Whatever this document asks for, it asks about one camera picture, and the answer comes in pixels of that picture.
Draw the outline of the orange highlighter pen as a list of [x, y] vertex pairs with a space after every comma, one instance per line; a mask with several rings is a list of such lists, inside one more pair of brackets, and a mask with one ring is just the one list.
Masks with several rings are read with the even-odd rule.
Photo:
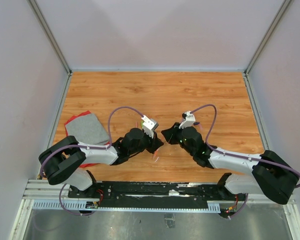
[[157, 161], [159, 160], [159, 158], [160, 158], [159, 153], [160, 153], [160, 149], [158, 148], [158, 149], [154, 152], [154, 154], [153, 154], [153, 156], [152, 156], [152, 158], [154, 159], [155, 162], [157, 162]]

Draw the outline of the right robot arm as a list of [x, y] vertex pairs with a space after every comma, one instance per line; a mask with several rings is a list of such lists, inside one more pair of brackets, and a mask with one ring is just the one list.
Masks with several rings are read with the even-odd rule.
[[227, 169], [216, 188], [217, 196], [228, 200], [235, 194], [264, 194], [271, 201], [285, 205], [300, 182], [300, 175], [274, 151], [247, 154], [226, 151], [209, 145], [193, 126], [181, 128], [176, 122], [161, 131], [171, 145], [179, 145], [203, 168]]

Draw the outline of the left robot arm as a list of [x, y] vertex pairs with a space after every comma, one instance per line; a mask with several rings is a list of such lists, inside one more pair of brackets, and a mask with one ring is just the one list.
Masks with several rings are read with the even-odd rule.
[[163, 145], [156, 132], [148, 135], [140, 128], [132, 128], [110, 146], [79, 142], [70, 135], [39, 155], [40, 175], [52, 186], [67, 184], [91, 198], [97, 193], [97, 185], [93, 176], [80, 168], [82, 164], [120, 165], [143, 151], [154, 154]]

